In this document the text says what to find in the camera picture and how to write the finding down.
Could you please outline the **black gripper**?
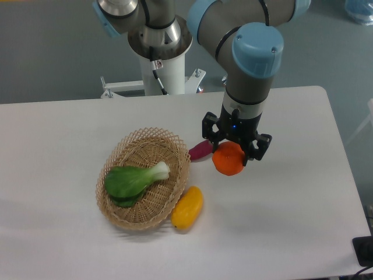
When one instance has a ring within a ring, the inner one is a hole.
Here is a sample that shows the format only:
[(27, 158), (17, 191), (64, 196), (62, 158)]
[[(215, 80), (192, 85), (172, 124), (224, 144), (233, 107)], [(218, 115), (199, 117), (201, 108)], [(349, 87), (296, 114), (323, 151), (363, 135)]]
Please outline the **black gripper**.
[(240, 115), (233, 117), (222, 106), (220, 118), (211, 112), (205, 114), (202, 120), (202, 137), (212, 144), (212, 153), (225, 139), (237, 144), (242, 143), (242, 165), (246, 166), (248, 161), (262, 160), (272, 141), (271, 135), (257, 132), (261, 116), (262, 114), (249, 119), (240, 118)]

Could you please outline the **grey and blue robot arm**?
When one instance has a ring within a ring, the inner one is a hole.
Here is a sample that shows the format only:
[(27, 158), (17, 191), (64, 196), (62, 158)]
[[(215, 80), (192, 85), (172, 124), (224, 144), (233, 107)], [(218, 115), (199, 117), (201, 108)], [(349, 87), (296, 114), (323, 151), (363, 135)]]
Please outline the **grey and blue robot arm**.
[(146, 95), (187, 92), (185, 54), (202, 46), (225, 70), (221, 113), (207, 113), (202, 136), (216, 150), (239, 144), (243, 162), (261, 160), (272, 137), (257, 130), (284, 40), (278, 25), (304, 14), (310, 1), (196, 1), (186, 18), (174, 1), (94, 1), (93, 9), (111, 37), (126, 34), (140, 60)]

